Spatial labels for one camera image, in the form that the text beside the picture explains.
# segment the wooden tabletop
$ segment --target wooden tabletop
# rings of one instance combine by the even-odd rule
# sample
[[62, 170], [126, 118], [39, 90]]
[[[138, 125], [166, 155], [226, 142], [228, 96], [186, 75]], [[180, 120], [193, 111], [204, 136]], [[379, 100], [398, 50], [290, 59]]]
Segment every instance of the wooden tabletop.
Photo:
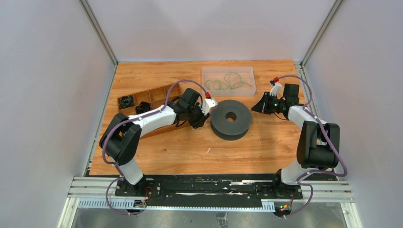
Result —
[[[243, 66], [253, 67], [256, 82], [254, 96], [215, 97], [216, 100], [234, 99], [249, 109], [270, 91], [269, 81], [274, 77], [297, 72], [292, 60], [248, 61], [181, 61], [119, 63], [108, 100], [100, 136], [117, 114], [117, 98], [147, 89], [172, 84], [180, 79], [201, 83], [202, 67]], [[299, 84], [298, 79], [284, 78], [281, 83]], [[181, 83], [182, 91], [191, 87], [202, 92], [193, 83]], [[304, 103], [302, 88], [300, 103]], [[290, 121], [275, 115], [252, 113], [248, 133], [236, 141], [217, 137], [207, 120], [203, 127], [185, 127], [140, 140], [135, 159], [145, 174], [187, 173], [263, 173], [276, 172], [296, 158], [300, 130]], [[118, 174], [116, 169], [102, 160], [102, 149], [97, 146], [91, 175]]]

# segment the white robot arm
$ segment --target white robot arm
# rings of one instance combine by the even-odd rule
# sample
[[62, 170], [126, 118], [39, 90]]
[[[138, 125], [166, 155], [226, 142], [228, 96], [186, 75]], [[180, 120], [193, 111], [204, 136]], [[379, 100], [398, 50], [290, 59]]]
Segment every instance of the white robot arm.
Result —
[[[189, 121], [193, 128], [203, 126], [210, 116], [210, 110], [218, 103], [211, 97], [198, 103], [199, 97], [198, 92], [188, 88], [182, 97], [177, 97], [167, 105], [161, 105], [138, 115], [117, 114], [113, 118], [99, 144], [102, 148], [106, 146], [106, 153], [115, 161], [118, 170], [130, 184], [136, 185], [144, 178], [134, 158], [139, 140], [143, 135], [163, 126], [172, 124], [178, 126], [180, 121]], [[105, 145], [107, 135], [119, 124], [121, 126], [113, 131]]]
[[[271, 186], [273, 193], [280, 198], [293, 192], [299, 182], [312, 173], [334, 168], [339, 163], [336, 156], [337, 152], [334, 152], [328, 143], [325, 145], [317, 143], [318, 140], [326, 143], [325, 138], [328, 137], [334, 148], [339, 151], [339, 126], [312, 116], [308, 108], [299, 104], [298, 93], [299, 85], [285, 84], [283, 96], [280, 99], [272, 93], [265, 92], [262, 99], [252, 107], [252, 111], [259, 113], [282, 113], [284, 117], [294, 122], [301, 129], [297, 159], [286, 168], [278, 170]], [[324, 127], [326, 137], [323, 135], [318, 121]]]

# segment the gray spool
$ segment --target gray spool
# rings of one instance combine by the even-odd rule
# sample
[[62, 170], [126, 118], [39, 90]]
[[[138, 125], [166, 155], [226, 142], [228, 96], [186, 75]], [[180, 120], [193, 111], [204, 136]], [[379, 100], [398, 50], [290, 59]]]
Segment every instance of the gray spool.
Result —
[[211, 129], [224, 140], [242, 138], [248, 132], [251, 122], [250, 110], [239, 101], [221, 101], [211, 112]]

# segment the white wall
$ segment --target white wall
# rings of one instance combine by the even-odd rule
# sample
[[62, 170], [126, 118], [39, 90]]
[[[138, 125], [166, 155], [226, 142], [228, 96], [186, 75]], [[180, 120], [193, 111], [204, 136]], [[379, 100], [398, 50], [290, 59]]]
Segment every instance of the white wall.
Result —
[[56, 227], [114, 67], [77, 0], [0, 7], [0, 227]]
[[307, 72], [366, 228], [401, 227], [403, 2], [347, 0]]
[[301, 60], [334, 0], [89, 0], [119, 61]]

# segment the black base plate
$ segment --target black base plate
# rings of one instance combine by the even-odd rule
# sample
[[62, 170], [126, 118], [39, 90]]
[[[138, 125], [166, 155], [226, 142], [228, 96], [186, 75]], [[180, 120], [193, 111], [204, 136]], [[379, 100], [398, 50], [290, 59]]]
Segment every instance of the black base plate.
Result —
[[[150, 206], [175, 207], [261, 207], [260, 199], [278, 199], [270, 189], [275, 174], [146, 175], [145, 186], [153, 188]], [[249, 180], [241, 185], [232, 182]], [[313, 174], [307, 180], [336, 180], [327, 174]], [[116, 196], [136, 196], [125, 181], [118, 181]], [[301, 192], [294, 199], [302, 199]]]

